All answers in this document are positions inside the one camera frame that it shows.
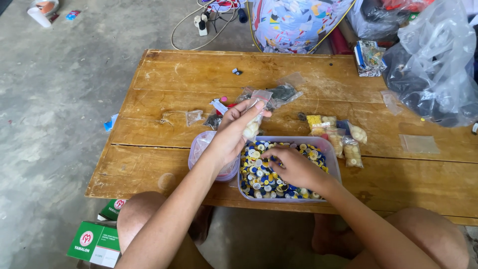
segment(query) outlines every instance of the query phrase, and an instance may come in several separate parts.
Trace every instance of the wooden table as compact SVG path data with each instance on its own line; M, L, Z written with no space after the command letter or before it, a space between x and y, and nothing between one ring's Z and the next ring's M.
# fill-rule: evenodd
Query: wooden table
M212 99L227 96L232 103L241 87L273 88L296 71L307 80L297 87L304 95L262 123L265 135L307 135L298 112L350 119L368 134L368 144L360 145L365 168L346 168L340 159L340 173L363 203L382 216L419 206L478 225L478 137L469 127L422 122L408 110L393 116L380 94L383 79L359 78L352 56L146 50L85 195L171 194L189 171L192 140L210 130L202 122L186 127L185 111L201 109L207 117ZM441 153L405 153L398 134L432 135ZM227 183L214 184L204 204L337 213L328 203L250 202Z

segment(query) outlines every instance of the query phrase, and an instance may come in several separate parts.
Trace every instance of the blue paper scrap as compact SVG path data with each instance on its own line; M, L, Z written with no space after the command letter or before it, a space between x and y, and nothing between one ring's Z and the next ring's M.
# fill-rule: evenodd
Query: blue paper scrap
M111 121L107 122L107 123L103 123L103 125L105 126L105 130L107 132L111 131L111 129L113 129L113 126L115 125L115 122L116 122L116 119L118 118L118 114L115 114L113 116L111 116Z

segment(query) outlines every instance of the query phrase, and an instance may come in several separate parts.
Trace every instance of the white tag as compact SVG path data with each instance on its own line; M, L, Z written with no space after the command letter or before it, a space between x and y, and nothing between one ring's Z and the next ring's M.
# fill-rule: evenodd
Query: white tag
M228 111L228 108L225 107L225 105L223 105L221 102L219 102L219 98L212 100L209 104L213 105L214 108L217 109L217 111L219 111L223 115L226 113L226 111Z

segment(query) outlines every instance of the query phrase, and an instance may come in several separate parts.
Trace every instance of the pile of buttons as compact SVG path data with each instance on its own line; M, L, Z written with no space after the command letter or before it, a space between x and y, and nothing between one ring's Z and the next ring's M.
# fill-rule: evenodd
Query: pile of buttons
M298 146L297 144L272 143L260 140L255 143L249 143L241 152L240 172L242 180L240 181L240 188L242 192L257 199L321 199L316 192L306 188L299 188L283 181L269 166L270 161L279 161L279 164L283 166L276 156L271 156L269 159L261 158L262 153L276 145L296 148L303 156L328 173L326 157L322 155L320 148L306 144Z

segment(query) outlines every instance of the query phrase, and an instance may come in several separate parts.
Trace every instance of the white cup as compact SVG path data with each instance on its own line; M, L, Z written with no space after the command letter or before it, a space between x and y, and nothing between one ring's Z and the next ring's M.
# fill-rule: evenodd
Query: white cup
M45 17L42 11L37 7L30 8L27 11L27 13L32 18L34 18L39 24L41 24L43 27L50 27L52 25L52 23Z

